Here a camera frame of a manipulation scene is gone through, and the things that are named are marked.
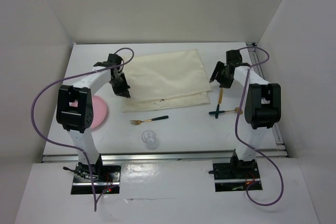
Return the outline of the cream cloth placemat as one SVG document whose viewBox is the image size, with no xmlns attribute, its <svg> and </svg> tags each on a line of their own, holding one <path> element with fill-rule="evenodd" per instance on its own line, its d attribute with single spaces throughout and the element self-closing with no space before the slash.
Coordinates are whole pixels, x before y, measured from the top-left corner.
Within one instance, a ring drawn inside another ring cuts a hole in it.
<svg viewBox="0 0 336 224">
<path fill-rule="evenodd" d="M 122 111 L 144 112 L 208 105 L 212 91 L 196 49 L 136 56 L 123 72 L 130 98 Z"/>
</svg>

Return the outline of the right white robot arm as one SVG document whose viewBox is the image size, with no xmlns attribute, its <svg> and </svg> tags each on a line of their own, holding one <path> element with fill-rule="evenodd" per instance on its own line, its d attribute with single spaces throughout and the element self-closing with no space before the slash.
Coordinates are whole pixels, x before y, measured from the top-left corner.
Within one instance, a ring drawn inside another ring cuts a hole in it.
<svg viewBox="0 0 336 224">
<path fill-rule="evenodd" d="M 281 118 L 281 87 L 270 83 L 253 70 L 253 66 L 243 62 L 239 49 L 226 52 L 226 62 L 217 62 L 210 77 L 210 82 L 219 83 L 220 98 L 223 90 L 231 88 L 234 81 L 243 86 L 243 93 L 237 114 L 242 113 L 249 124 L 249 132 L 244 139 L 239 139 L 239 145 L 234 150 L 230 163 L 214 171 L 226 178 L 242 179 L 254 171 L 256 151 L 259 149 L 268 129 Z"/>
</svg>

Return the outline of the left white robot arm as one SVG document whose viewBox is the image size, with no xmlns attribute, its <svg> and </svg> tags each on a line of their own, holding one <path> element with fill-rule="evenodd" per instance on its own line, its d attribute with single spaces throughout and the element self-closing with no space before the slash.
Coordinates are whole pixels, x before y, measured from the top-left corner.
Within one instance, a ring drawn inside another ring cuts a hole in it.
<svg viewBox="0 0 336 224">
<path fill-rule="evenodd" d="M 109 83 L 116 96 L 130 98 L 130 86 L 122 71 L 124 60 L 117 53 L 109 54 L 107 61 L 97 62 L 93 73 L 72 85 L 62 85 L 58 91 L 56 120 L 70 135 L 74 146 L 79 148 L 78 172 L 91 181 L 103 177 L 101 154 L 95 147 L 91 134 L 94 119 L 94 94 Z"/>
</svg>

